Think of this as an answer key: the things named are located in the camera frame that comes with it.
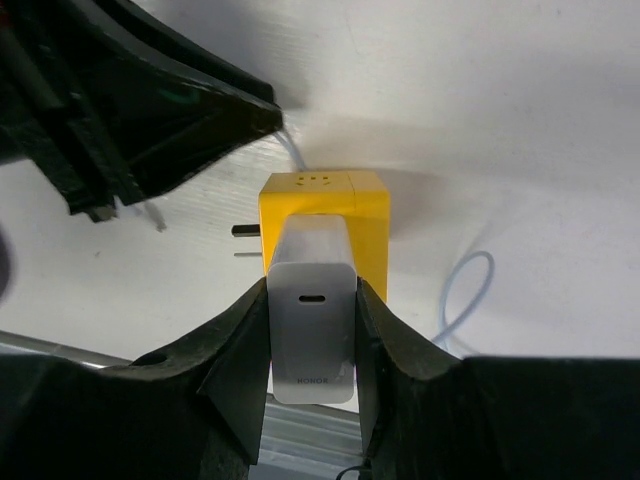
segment white charger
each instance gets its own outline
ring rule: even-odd
[[[357,272],[340,215],[290,215],[267,272],[273,393],[286,404],[354,392]]]

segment yellow box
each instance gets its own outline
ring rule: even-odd
[[[289,215],[342,215],[358,275],[387,300],[391,196],[374,172],[274,173],[258,203],[265,274]]]

